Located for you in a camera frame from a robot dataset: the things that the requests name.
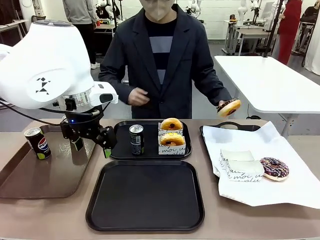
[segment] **black suit jacket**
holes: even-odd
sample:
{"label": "black suit jacket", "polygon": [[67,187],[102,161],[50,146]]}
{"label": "black suit jacket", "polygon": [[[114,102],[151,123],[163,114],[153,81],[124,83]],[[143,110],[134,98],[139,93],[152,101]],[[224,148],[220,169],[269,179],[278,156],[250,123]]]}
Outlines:
{"label": "black suit jacket", "polygon": [[[172,8],[177,11],[177,24],[162,86],[144,9],[119,25],[101,64],[99,80],[109,82],[122,102],[128,103],[128,96],[136,87],[148,92],[150,102],[132,107],[134,119],[192,118],[192,79],[213,105],[231,99],[214,70],[204,26],[178,5]],[[121,84],[126,66],[129,85]]]}

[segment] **empty black tray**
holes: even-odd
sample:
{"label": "empty black tray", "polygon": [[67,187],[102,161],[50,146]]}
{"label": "empty black tray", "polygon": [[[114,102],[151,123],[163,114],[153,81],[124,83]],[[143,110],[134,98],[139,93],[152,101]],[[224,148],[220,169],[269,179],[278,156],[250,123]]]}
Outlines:
{"label": "empty black tray", "polygon": [[[192,145],[187,125],[183,122],[183,136],[185,139],[185,154],[184,155],[159,155],[158,148],[158,123],[162,121],[143,121],[143,120],[130,120],[122,121],[114,126],[116,139],[118,143],[111,151],[111,157],[117,160],[136,160],[136,159],[184,159],[192,152]],[[132,154],[132,145],[130,143],[129,128],[132,125],[143,126],[144,136],[144,154],[136,156]]]}
{"label": "empty black tray", "polygon": [[86,221],[96,231],[191,231],[205,211],[195,168],[180,160],[113,161],[97,179]]}
{"label": "empty black tray", "polygon": [[[218,125],[209,126],[209,127],[221,128],[222,126],[225,126],[225,125],[233,125],[233,126],[236,126],[238,130],[248,131],[248,132],[255,132],[255,131],[260,129],[260,126],[257,126],[257,125],[241,125],[241,124],[238,124],[238,123],[233,122],[233,121],[225,121],[225,122],[222,122],[222,123],[220,123]],[[206,152],[209,155],[209,151],[208,151],[208,148],[207,148],[207,145],[206,145],[205,136],[204,136],[204,126],[200,127],[200,132],[201,132],[201,136],[202,136],[202,139],[203,139],[203,142],[204,142],[204,145],[205,145]]]}

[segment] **person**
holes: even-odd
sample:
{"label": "person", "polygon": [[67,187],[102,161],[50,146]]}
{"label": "person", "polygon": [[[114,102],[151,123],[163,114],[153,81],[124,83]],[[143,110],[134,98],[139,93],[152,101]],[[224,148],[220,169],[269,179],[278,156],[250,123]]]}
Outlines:
{"label": "person", "polygon": [[301,0],[288,0],[283,14],[279,18],[281,22],[278,28],[278,36],[275,41],[272,57],[284,65],[288,64],[292,47],[300,24]]}
{"label": "person", "polygon": [[96,62],[95,29],[97,27],[92,0],[62,0],[65,16],[80,32],[88,51],[91,69],[100,67]]}
{"label": "person", "polygon": [[[191,119],[192,79],[215,106],[231,100],[218,79],[204,26],[175,0],[140,0],[121,23],[100,67],[133,119]],[[128,69],[129,85],[122,84]]]}
{"label": "person", "polygon": [[320,7],[320,0],[317,0],[314,6],[309,6],[301,17],[301,22],[315,23],[317,21]]}

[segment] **donut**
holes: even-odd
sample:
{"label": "donut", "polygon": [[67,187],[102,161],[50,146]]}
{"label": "donut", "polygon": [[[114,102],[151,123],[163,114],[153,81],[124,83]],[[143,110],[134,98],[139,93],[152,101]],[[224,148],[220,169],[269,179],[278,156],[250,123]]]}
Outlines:
{"label": "donut", "polygon": [[218,115],[225,118],[237,111],[240,106],[241,101],[234,98],[232,100],[225,101],[221,106],[217,106],[216,109],[218,111]]}
{"label": "donut", "polygon": [[160,144],[164,146],[181,146],[185,144],[184,137],[178,133],[166,133],[160,139]]}
{"label": "donut", "polygon": [[167,130],[167,131],[173,131],[173,130],[180,130],[183,128],[182,123],[176,119],[176,118],[168,118],[166,120],[163,120],[161,123],[160,128],[162,130]]}
{"label": "donut", "polygon": [[260,160],[264,168],[264,176],[268,179],[274,181],[283,181],[289,175],[289,168],[288,166],[275,158],[272,157],[264,157]]}

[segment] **white paper box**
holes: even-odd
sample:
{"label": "white paper box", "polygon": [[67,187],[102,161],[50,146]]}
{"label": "white paper box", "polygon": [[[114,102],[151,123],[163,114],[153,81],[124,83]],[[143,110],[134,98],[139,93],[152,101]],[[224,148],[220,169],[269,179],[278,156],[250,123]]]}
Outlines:
{"label": "white paper box", "polygon": [[186,144],[181,146],[165,146],[161,145],[161,137],[158,137],[159,144],[159,155],[185,155]]}
{"label": "white paper box", "polygon": [[183,133],[184,133],[183,126],[182,126],[182,129],[180,129],[180,130],[173,130],[173,131],[163,130],[163,129],[160,129],[160,127],[161,127],[161,123],[159,122],[159,124],[158,124],[158,137],[162,137],[163,135],[169,134],[169,133],[179,134],[179,135],[183,136]]}
{"label": "white paper box", "polygon": [[220,164],[225,166],[226,174],[235,182],[260,182],[264,175],[264,167],[255,160],[250,151],[221,150]]}

